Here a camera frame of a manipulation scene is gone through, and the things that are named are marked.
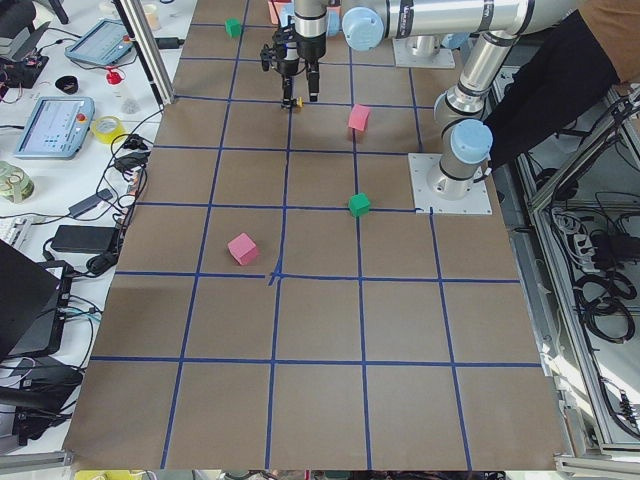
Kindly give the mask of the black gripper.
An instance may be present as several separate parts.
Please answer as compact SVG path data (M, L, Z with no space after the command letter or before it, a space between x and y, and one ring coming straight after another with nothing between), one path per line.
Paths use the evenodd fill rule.
M320 59L326 54L328 15L316 17L286 14L272 36L272 43L260 51L264 72L276 70L281 76L282 102L286 110L293 108L293 79L304 62L309 101L318 101L320 91Z

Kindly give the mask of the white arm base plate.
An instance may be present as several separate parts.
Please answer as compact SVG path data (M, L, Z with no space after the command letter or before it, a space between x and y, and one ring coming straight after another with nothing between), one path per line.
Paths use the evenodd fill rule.
M393 40L395 66L400 68L454 69L450 49L442 46L442 35L422 35Z
M441 154L408 155L414 210L419 214L491 215L481 168L470 179L453 180L441 171L440 159Z

